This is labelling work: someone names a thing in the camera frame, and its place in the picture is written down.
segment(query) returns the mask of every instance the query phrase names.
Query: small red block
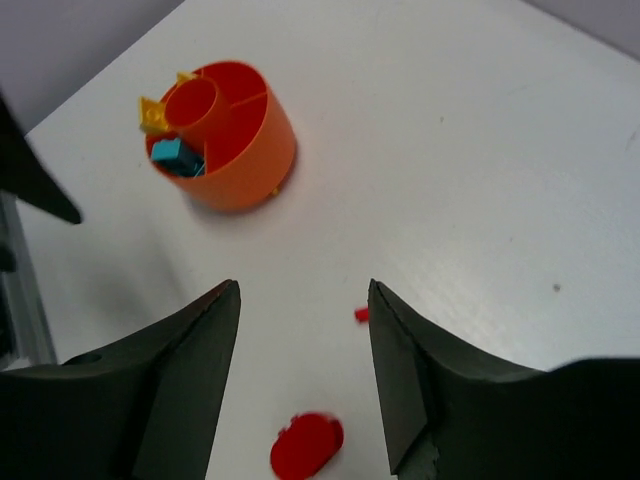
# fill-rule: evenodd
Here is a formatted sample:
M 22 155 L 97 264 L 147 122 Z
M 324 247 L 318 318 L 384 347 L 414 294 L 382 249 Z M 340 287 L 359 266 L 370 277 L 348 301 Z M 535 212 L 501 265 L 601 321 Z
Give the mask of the small red block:
M 358 323 L 367 323 L 369 321 L 369 309 L 367 307 L 359 308 L 355 311 Z
M 295 416 L 271 448 L 271 468 L 280 480 L 312 477 L 338 453 L 344 440 L 340 421 L 327 413 Z

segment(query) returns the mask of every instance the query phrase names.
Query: white table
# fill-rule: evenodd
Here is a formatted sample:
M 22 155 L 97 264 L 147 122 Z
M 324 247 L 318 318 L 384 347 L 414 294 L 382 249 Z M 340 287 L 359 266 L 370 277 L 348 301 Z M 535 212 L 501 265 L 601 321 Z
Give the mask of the white table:
M 240 216 L 157 175 L 136 125 L 139 95 L 225 58 L 300 144 Z M 208 478 L 272 478 L 278 430 L 325 410 L 346 443 L 318 478 L 386 479 L 371 277 L 532 367 L 640 354 L 639 128 L 640 64 L 515 0 L 187 0 L 29 135 L 86 223 L 21 213 L 62 360 L 240 281 Z

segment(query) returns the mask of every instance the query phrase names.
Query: yellow object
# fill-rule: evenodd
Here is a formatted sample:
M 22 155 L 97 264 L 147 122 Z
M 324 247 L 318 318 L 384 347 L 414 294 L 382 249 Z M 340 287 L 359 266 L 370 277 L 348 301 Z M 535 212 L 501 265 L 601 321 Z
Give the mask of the yellow object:
M 184 82 L 188 82 L 189 80 L 193 80 L 194 78 L 198 78 L 195 73 L 189 72 L 178 72 L 178 80 L 176 81 L 176 85 L 182 85 Z
M 165 105 L 147 97 L 140 97 L 138 111 L 140 113 L 140 130 L 147 135 L 161 135 L 169 131 L 169 124 L 164 118 Z

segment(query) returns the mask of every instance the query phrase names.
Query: orange cup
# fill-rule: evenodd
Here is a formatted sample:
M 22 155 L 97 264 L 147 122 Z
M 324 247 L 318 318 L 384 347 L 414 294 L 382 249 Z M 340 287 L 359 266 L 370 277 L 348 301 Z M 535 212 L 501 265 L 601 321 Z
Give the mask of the orange cup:
M 193 72 L 163 97 L 172 133 L 146 136 L 147 155 L 164 138 L 182 138 L 204 155 L 205 173 L 180 177 L 152 165 L 201 203 L 220 211 L 258 205 L 283 183 L 293 165 L 291 124 L 263 77 L 240 62 L 218 62 Z

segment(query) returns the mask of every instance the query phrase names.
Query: blue block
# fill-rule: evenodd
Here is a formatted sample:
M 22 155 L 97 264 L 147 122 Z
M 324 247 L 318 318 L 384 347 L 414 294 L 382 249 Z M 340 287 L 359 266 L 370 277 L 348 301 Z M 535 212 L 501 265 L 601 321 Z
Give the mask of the blue block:
M 181 139 L 160 140 L 153 144 L 151 160 L 174 175 L 193 177 L 204 166 L 204 160 L 193 152 Z

